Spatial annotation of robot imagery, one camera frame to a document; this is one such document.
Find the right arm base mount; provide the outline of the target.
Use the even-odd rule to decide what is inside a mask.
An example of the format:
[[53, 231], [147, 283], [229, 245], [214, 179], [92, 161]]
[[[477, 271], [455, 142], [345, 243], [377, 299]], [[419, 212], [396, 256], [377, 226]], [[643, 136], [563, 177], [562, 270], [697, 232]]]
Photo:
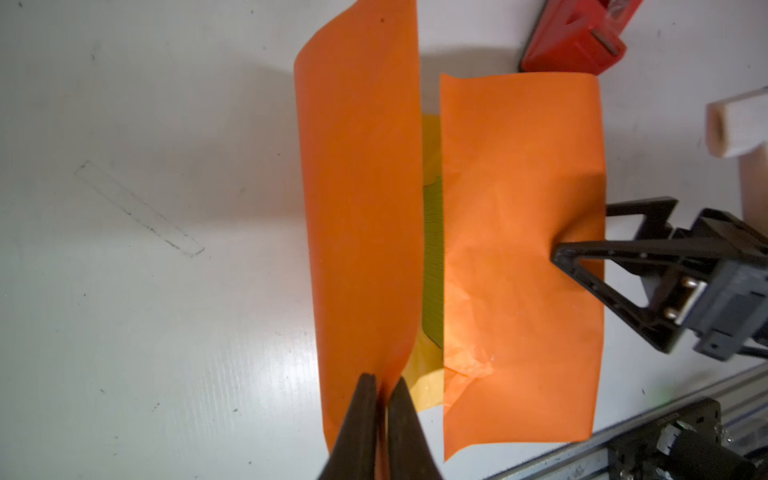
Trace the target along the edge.
[[767, 448], [726, 445], [721, 405], [704, 398], [652, 419], [607, 444], [611, 479], [765, 479]]

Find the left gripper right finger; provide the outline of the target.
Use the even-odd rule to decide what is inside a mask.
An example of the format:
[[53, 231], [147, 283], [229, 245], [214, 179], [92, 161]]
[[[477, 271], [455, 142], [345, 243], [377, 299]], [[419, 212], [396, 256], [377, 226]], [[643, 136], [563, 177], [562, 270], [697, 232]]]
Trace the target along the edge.
[[386, 408], [386, 453], [392, 480], [442, 480], [407, 383], [400, 378]]

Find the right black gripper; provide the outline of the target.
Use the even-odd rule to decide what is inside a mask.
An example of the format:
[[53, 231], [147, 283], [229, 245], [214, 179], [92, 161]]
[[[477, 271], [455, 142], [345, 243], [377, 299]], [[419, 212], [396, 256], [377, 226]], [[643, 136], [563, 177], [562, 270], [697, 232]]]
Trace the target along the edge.
[[659, 352], [690, 331], [693, 350], [709, 358], [766, 358], [767, 238], [709, 208], [689, 228], [674, 227], [677, 204], [668, 196], [608, 204], [607, 217], [642, 217], [633, 240], [561, 243], [552, 263]]

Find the green gift box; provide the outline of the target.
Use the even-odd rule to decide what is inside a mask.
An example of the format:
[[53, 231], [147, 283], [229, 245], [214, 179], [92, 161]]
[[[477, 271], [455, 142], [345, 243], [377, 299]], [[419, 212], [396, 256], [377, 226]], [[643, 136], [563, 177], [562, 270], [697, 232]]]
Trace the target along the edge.
[[423, 188], [424, 277], [422, 328], [440, 349], [444, 344], [444, 219], [442, 178]]

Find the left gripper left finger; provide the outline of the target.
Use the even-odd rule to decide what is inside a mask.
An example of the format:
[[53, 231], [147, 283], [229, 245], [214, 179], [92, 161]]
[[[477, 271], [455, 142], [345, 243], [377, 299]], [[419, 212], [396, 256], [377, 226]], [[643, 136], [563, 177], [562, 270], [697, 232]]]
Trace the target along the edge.
[[377, 381], [364, 373], [358, 381], [341, 430], [319, 480], [375, 478], [379, 407]]

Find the yellow orange wrapping paper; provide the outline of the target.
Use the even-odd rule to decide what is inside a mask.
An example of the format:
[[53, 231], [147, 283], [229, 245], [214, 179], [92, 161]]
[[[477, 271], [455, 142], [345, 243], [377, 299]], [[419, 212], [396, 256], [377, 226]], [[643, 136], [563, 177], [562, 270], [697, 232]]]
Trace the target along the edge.
[[[422, 320], [417, 7], [358, 1], [294, 63], [322, 421], [358, 377], [399, 379]], [[593, 430], [602, 304], [550, 259], [603, 236], [600, 88], [584, 73], [440, 80], [443, 445], [575, 442]]]

